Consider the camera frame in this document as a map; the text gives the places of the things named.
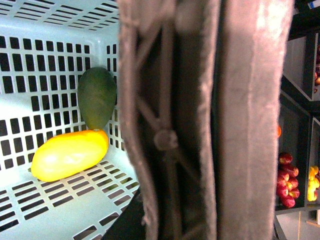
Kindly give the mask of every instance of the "orange fruit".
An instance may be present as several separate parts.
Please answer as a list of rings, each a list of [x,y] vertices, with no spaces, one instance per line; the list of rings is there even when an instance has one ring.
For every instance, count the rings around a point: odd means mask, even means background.
[[[277,133],[278,133],[278,138],[280,138],[280,136],[281,136],[281,127],[278,125],[278,130],[277,130]]]

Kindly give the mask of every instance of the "yellow mango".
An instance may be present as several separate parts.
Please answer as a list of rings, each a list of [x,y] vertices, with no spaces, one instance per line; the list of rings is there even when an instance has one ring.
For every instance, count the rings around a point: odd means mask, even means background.
[[[103,130],[85,130],[55,136],[35,152],[31,173],[44,182],[72,176],[100,162],[108,147],[108,136]]]

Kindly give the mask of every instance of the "black shelf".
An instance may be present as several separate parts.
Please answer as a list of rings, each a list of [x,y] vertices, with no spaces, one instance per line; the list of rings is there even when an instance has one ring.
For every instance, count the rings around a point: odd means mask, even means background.
[[[312,119],[312,126],[311,126],[310,155],[309,155],[310,157],[309,157],[309,166],[308,166],[307,176],[309,176],[309,169],[311,166],[319,166],[319,156],[320,156],[319,151],[320,151],[320,121],[314,117]],[[308,201],[308,199],[306,199],[305,206],[308,211],[320,209],[320,190],[318,190],[317,192],[319,194],[319,197],[317,198],[316,201]]]
[[[288,152],[292,155],[292,165],[299,169],[296,177],[299,182],[300,196],[296,199],[295,206],[287,208],[283,206],[277,197],[275,202],[275,214],[285,214],[301,211],[306,206],[309,168],[309,132],[310,114],[304,110],[288,94],[281,91],[280,94],[279,125],[282,134],[279,138],[279,153]]]

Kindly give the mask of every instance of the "shelf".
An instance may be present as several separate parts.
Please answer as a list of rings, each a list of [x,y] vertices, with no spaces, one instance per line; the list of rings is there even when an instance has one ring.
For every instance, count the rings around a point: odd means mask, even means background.
[[[312,120],[312,130],[311,130],[311,138],[310,138],[310,157],[309,157],[309,166],[308,166],[308,175],[309,176],[309,168],[311,166],[319,166],[319,144],[320,144],[320,121],[316,118]],[[306,200],[305,206],[308,211],[312,210],[320,210],[320,197],[316,201],[308,201]]]
[[[295,206],[287,208],[283,206],[277,197],[275,202],[275,214],[284,214],[301,211],[305,207],[307,171],[309,167],[309,124],[310,115],[297,102],[283,91],[280,95],[279,125],[282,134],[279,138],[279,153],[288,152],[292,155],[292,165],[299,169],[296,177],[299,182],[300,196],[296,200]]]
[[[320,86],[317,87],[318,91],[314,93],[317,46],[318,34],[315,33],[290,40],[286,44],[283,75],[308,101],[320,100]],[[285,92],[298,101],[292,95],[294,92]]]

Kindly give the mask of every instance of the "yellow fruit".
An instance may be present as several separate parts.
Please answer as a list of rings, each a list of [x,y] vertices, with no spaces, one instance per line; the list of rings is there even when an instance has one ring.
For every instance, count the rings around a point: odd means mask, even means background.
[[[313,180],[313,179],[315,179],[315,176],[316,176],[315,169],[314,169],[313,166],[311,166],[310,169],[309,169],[309,179]]]
[[[317,175],[319,173],[319,167],[313,166],[313,169],[314,169],[314,175]]]
[[[316,190],[316,182],[315,180],[309,180],[309,184],[308,184],[308,191],[312,191],[314,192]]]
[[[317,189],[317,188],[319,188],[320,187],[320,182],[319,182],[319,180],[317,179],[317,178],[314,178],[314,186],[315,186],[315,188]]]
[[[35,152],[31,173],[44,182],[72,176],[100,162],[108,146],[108,136],[103,130],[55,136]]]
[[[315,201],[317,198],[315,197],[315,192],[314,191],[309,191],[308,190],[308,197],[307,197],[308,201],[312,202]]]

